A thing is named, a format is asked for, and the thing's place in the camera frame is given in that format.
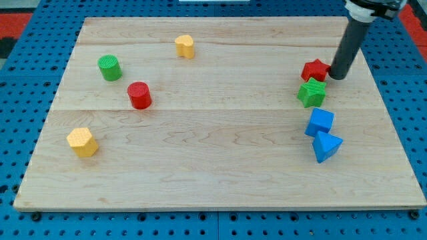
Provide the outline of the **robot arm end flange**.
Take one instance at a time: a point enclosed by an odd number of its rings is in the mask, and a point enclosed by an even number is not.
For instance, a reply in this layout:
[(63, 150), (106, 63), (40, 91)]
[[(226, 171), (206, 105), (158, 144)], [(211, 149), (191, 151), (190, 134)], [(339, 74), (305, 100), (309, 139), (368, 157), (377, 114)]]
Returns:
[(407, 4), (407, 0), (345, 0), (350, 17), (372, 23), (377, 17), (393, 20)]

